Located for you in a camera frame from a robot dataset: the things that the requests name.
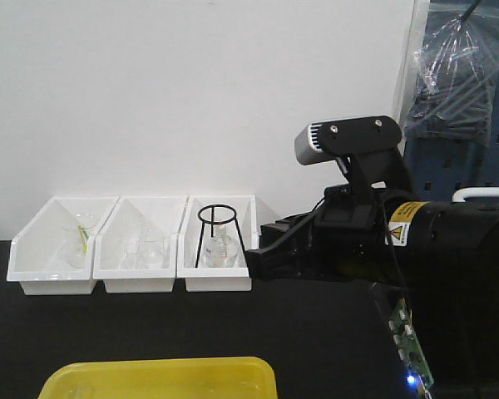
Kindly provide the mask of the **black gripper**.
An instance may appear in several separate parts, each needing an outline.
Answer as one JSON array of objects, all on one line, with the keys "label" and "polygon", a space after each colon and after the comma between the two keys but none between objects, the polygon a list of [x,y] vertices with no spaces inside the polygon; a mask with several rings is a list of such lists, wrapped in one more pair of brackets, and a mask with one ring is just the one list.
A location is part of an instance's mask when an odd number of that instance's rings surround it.
[{"label": "black gripper", "polygon": [[259,247],[244,257],[257,280],[362,279],[395,284],[395,250],[388,245],[385,189],[362,204],[350,186],[324,190],[315,216],[295,214],[260,226]]}]

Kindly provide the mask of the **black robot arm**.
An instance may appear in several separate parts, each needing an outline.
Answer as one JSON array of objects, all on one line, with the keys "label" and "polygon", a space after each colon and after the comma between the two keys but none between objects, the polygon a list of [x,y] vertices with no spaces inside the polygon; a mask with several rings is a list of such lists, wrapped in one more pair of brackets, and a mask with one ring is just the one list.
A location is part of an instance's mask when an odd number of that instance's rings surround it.
[{"label": "black robot arm", "polygon": [[315,209],[263,225],[245,261],[262,281],[499,293],[499,204],[421,201],[389,189],[373,190],[363,204],[351,186],[331,186]]}]

